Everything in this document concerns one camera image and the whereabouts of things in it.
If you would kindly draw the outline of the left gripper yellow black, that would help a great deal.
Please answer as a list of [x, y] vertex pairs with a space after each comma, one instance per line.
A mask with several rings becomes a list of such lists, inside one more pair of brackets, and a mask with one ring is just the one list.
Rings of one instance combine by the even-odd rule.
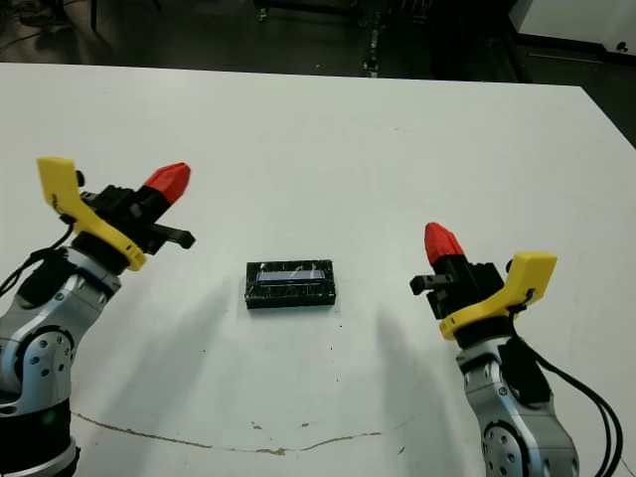
[[98, 194], [80, 189], [83, 175], [70, 159], [41, 157], [37, 165], [45, 201], [74, 222], [73, 247], [110, 271], [140, 270], [167, 242], [195, 243], [192, 233], [158, 223], [189, 184], [184, 162], [157, 169], [136, 191], [109, 185]]

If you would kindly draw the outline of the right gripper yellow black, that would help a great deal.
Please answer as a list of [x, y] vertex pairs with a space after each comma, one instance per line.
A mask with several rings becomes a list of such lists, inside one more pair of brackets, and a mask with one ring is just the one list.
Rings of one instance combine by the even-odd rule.
[[557, 257], [519, 252], [502, 276], [492, 262], [468, 261], [455, 234], [439, 223], [424, 228], [424, 249], [433, 272], [417, 275], [411, 292], [426, 295], [449, 341], [485, 341], [512, 334], [511, 320], [545, 295]]

